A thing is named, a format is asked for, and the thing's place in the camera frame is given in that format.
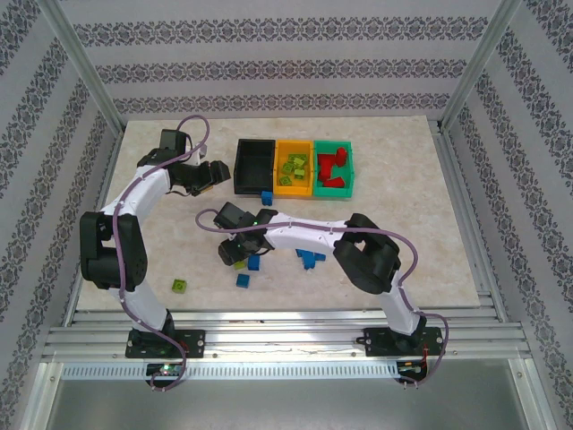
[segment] blue block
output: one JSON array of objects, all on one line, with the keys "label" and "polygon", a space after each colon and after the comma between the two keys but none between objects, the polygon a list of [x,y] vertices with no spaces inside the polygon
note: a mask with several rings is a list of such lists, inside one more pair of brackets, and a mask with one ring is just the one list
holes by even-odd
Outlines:
[{"label": "blue block", "polygon": [[260,255],[251,255],[249,257],[249,261],[247,262],[247,269],[249,269],[250,271],[258,271],[260,265],[261,265]]},{"label": "blue block", "polygon": [[261,201],[263,206],[272,206],[272,192],[271,191],[263,191],[261,193]]},{"label": "blue block", "polygon": [[249,288],[249,280],[251,280],[249,275],[243,275],[241,273],[236,277],[236,285],[241,288]]},{"label": "blue block", "polygon": [[303,251],[303,265],[304,269],[308,271],[309,269],[314,269],[314,265],[316,261],[314,261],[314,254],[308,251]]}]

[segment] beige table surface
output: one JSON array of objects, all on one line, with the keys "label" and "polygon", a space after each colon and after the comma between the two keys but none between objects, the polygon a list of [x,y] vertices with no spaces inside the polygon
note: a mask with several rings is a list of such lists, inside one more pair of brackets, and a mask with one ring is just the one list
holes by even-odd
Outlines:
[{"label": "beige table surface", "polygon": [[[111,202],[133,177],[137,161],[158,146],[163,128],[177,121],[131,121],[127,125],[107,195]],[[419,306],[479,305],[458,224],[424,116],[358,118],[217,119],[210,121],[207,159],[221,159],[233,172],[239,138],[349,140],[355,163],[352,200],[308,201],[275,198],[273,208],[298,218],[349,219],[361,212],[380,228],[412,240],[420,254],[417,270],[406,283]],[[183,130],[197,142],[201,122]],[[198,197],[166,195],[142,226],[149,258],[147,277],[169,309],[292,310],[364,309],[377,301],[355,288],[333,256],[305,271],[294,250],[261,257],[261,271],[248,289],[235,286],[237,271],[221,262],[218,244],[225,236],[197,228],[195,214],[233,202],[256,214],[261,199],[234,195],[233,180]],[[205,222],[211,225],[212,216]],[[400,245],[405,270],[412,261]],[[187,281],[187,291],[171,291],[174,279]],[[119,309],[105,291],[82,285],[78,309]]]}]

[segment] gray floor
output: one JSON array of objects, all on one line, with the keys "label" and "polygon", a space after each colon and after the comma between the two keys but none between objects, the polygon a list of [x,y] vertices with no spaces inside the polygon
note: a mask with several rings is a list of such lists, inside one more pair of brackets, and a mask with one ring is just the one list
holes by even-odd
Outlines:
[{"label": "gray floor", "polygon": [[197,381],[153,393],[140,381],[63,381],[48,429],[526,428],[504,360],[447,361],[419,390],[393,380]]}]

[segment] green tray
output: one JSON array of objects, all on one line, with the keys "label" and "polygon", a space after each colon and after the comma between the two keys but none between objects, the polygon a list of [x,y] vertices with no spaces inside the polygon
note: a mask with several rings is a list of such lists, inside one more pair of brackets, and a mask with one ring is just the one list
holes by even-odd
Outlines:
[{"label": "green tray", "polygon": [[[341,176],[346,185],[344,188],[328,188],[322,186],[322,182],[319,181],[319,154],[336,154],[337,149],[340,147],[343,147],[346,152],[348,152],[348,158],[342,168],[336,165],[332,168],[332,175],[330,177]],[[355,167],[352,160],[352,145],[350,142],[314,141],[314,166],[315,173],[312,195],[338,199],[349,199],[352,197],[352,188],[355,184]]]}]

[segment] wall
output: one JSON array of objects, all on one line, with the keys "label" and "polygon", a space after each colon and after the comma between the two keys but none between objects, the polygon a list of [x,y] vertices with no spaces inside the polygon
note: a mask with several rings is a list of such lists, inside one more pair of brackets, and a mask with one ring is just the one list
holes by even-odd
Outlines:
[{"label": "wall", "polygon": [[0,2],[0,429],[16,426],[62,323],[115,137],[30,0]]},{"label": "wall", "polygon": [[439,119],[499,0],[66,0],[125,118]]},{"label": "wall", "polygon": [[573,427],[573,2],[528,0],[450,130],[505,306]]}]

